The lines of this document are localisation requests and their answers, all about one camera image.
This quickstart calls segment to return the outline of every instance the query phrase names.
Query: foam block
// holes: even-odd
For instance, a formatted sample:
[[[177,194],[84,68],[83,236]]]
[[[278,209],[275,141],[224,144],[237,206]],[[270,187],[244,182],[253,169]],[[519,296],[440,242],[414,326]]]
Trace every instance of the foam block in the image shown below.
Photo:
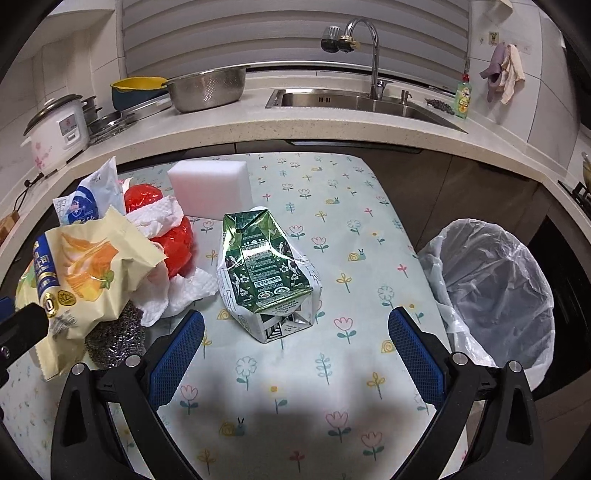
[[[222,220],[254,206],[245,161],[181,160],[168,178],[185,215]]]

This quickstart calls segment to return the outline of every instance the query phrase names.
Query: wooden block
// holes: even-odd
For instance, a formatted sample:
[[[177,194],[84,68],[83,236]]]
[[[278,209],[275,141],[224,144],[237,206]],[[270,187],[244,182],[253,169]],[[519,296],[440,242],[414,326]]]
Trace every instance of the wooden block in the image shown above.
[[[4,243],[4,240],[6,240],[10,230],[12,230],[18,222],[18,219],[18,212],[15,210],[10,215],[6,215],[6,217],[0,220],[0,245]]]

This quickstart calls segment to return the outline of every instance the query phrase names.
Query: rice cooker lid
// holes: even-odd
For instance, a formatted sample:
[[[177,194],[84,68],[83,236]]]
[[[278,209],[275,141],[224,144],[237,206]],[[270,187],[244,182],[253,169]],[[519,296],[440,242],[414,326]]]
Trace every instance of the rice cooker lid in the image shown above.
[[[23,133],[26,135],[31,131],[35,125],[37,125],[41,120],[43,120],[47,115],[51,112],[57,110],[59,107],[64,106],[65,104],[82,98],[82,95],[76,95],[75,93],[71,93],[69,95],[63,96],[58,99],[52,99],[49,103],[46,103],[41,110],[39,110],[33,118],[31,118],[30,122],[27,124],[27,129]]]

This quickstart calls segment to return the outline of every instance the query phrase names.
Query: red plastic bag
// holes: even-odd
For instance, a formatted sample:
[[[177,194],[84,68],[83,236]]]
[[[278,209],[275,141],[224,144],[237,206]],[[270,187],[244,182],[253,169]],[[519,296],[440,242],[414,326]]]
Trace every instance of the red plastic bag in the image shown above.
[[[164,198],[162,192],[148,183],[133,185],[132,187],[129,187],[124,194],[125,209],[127,210],[127,213],[133,212],[140,207],[157,202],[162,198]]]
[[[174,277],[191,260],[191,245],[193,245],[193,230],[187,217],[183,217],[178,227],[170,229],[162,236],[151,239],[164,248],[168,257],[164,260],[168,268],[168,277]]]

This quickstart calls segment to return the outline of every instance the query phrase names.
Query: screw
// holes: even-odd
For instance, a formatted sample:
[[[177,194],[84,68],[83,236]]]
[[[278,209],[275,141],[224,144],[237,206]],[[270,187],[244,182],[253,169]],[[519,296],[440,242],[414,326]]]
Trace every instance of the screw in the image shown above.
[[[72,367],[72,373],[74,375],[80,375],[84,371],[84,364],[76,364]]]
[[[128,367],[137,367],[141,359],[139,355],[130,355],[125,359],[125,365]]]
[[[516,374],[521,372],[521,364],[515,360],[511,360],[511,362],[509,362],[509,368],[511,368],[511,371],[515,372]]]
[[[461,352],[454,353],[452,360],[456,365],[466,365],[468,363],[468,357]]]

